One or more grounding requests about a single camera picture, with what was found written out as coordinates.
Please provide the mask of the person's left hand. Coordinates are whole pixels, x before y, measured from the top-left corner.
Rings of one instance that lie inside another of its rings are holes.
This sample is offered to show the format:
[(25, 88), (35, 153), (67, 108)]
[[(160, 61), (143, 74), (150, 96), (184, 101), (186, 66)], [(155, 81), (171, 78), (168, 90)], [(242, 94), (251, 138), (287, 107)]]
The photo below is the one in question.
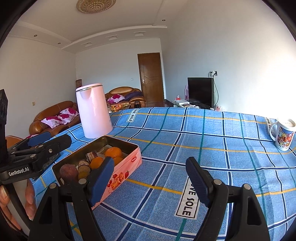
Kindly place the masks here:
[[(27, 180), (27, 186), (25, 189), (25, 198), (26, 198), (25, 210), (26, 210), (27, 216), (29, 217), (30, 220), (33, 220), (37, 211), (37, 206), (35, 201), (35, 190), (30, 179)], [(10, 197), (9, 197), (8, 190), (3, 185), (1, 185), (1, 210), (4, 212), (6, 221), (8, 222), (10, 227), (12, 228), (15, 227), (18, 230), (21, 230), (22, 229), (21, 226), (18, 224), (15, 217), (12, 216), (11, 212), (7, 207), (9, 202), (10, 202)]]

